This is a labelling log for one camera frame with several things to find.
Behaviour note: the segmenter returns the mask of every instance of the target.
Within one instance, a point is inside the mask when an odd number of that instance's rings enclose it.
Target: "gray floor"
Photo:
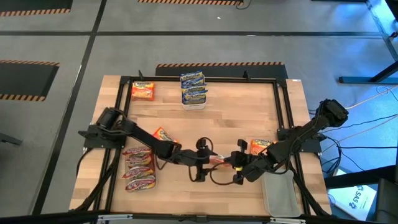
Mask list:
[[[92,28],[100,1],[74,1],[70,15],[32,19],[0,19],[1,30],[84,30]],[[377,32],[365,4],[308,0],[253,0],[249,9],[231,6],[138,4],[108,1],[101,31],[228,30]],[[21,147],[0,144],[0,217],[25,215],[44,174],[62,113],[75,81],[88,37],[0,37],[0,59],[48,60],[61,67],[43,103],[0,101],[1,132],[24,140]],[[154,75],[157,63],[283,61],[289,78],[303,80],[308,107],[335,98],[350,106],[375,95],[377,86],[340,85],[342,75],[372,76],[391,64],[380,37],[238,37],[238,36],[125,36],[97,37],[68,127],[44,212],[67,211],[75,183],[75,167],[83,139],[78,130],[91,121],[103,75]],[[347,125],[388,116],[398,111],[391,94],[350,110]],[[395,146],[398,120],[343,141],[343,146]],[[366,126],[330,133],[341,139]],[[323,142],[323,147],[330,143]],[[347,150],[364,169],[394,163],[395,150]],[[337,155],[336,149],[323,159]],[[341,166],[359,171],[343,158]]]

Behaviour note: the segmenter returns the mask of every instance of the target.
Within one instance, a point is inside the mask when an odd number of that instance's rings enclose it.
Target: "wooden table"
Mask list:
[[[99,91],[93,121],[116,100],[120,76],[106,75]],[[309,121],[307,104],[300,80],[287,80],[295,125]],[[156,82],[154,101],[132,101],[129,118],[149,133],[159,126],[177,139],[183,149],[195,149],[198,138],[206,136],[215,144],[215,152],[230,155],[239,150],[239,138],[277,140],[278,128],[275,99],[271,84],[208,83],[208,102],[201,111],[185,111],[181,106],[179,82]],[[140,146],[127,139],[126,148]],[[95,149],[82,161],[70,208],[76,208],[93,190],[100,176],[104,149]],[[312,153],[301,153],[306,185],[315,200],[330,212],[319,159]],[[167,164],[157,170],[157,185],[150,190],[127,193],[124,158],[121,158],[111,211],[126,213],[258,215],[268,216],[262,199],[261,182],[219,186],[209,177],[202,183],[191,182],[188,168]],[[232,180],[234,170],[221,168],[213,173],[218,182]],[[299,189],[295,188],[302,209]],[[107,190],[103,191],[100,208],[104,208]]]

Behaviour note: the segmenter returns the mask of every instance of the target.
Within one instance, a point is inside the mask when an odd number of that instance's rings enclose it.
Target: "orange snack bag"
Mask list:
[[[250,153],[253,155],[259,154],[263,149],[272,144],[272,141],[263,140],[263,139],[253,139],[250,142]]]
[[[131,98],[133,100],[154,100],[155,99],[155,83],[134,82],[132,84]]]
[[[159,140],[163,140],[163,141],[173,141],[173,142],[178,142],[177,140],[175,140],[174,138],[171,138],[169,136],[169,134],[167,134],[167,132],[162,128],[158,128],[155,133],[153,134],[153,136]]]

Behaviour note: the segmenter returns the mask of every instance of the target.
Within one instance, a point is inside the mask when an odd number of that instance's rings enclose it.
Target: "black floor stripe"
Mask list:
[[[0,31],[0,36],[18,35],[18,36],[82,36],[90,35],[90,31]]]
[[[81,68],[80,68],[79,74],[77,76],[75,85],[72,88],[72,93],[70,95],[70,99],[67,104],[65,114],[63,115],[61,125],[58,130],[58,134],[57,134],[55,143],[52,148],[50,162],[45,171],[42,185],[40,186],[39,194],[37,195],[37,200],[33,207],[33,211],[32,211],[33,215],[39,215],[42,212],[43,205],[45,203],[45,198],[49,191],[51,180],[52,180],[55,168],[57,166],[58,158],[61,153],[62,144],[63,144],[63,141],[65,140],[65,135],[67,133],[69,122],[72,117],[72,112],[75,107],[76,99],[79,94],[80,86],[83,81],[83,77],[85,75],[85,70],[87,67],[88,59],[90,58],[91,50],[93,49],[93,45],[94,45],[94,41],[95,41],[95,37],[96,37],[95,33],[98,30],[98,27],[100,26],[101,18],[104,13],[106,1],[107,0],[101,1],[101,5],[99,7],[99,11],[98,11],[98,14],[97,14],[94,26],[93,26],[93,31],[90,35],[90,39],[88,40],[88,44],[87,44],[87,47],[86,47],[86,50],[85,50],[85,53],[83,56],[83,60],[81,61]]]
[[[255,35],[255,36],[307,36],[307,37],[380,37],[380,32],[273,32],[273,31],[99,31],[98,36],[143,35]]]
[[[369,11],[372,14],[374,23],[376,24],[377,28],[379,29],[379,31],[381,33],[381,37],[383,38],[384,42],[386,43],[387,48],[390,51],[390,54],[391,54],[392,58],[395,61],[398,61],[397,51],[395,50],[394,46],[392,45],[392,43],[391,43],[391,41],[389,39],[389,34],[386,33],[386,31],[383,28],[383,25],[380,22],[380,19],[378,18],[377,14],[373,11],[372,4],[368,1],[368,2],[366,2],[366,5],[367,5]]]

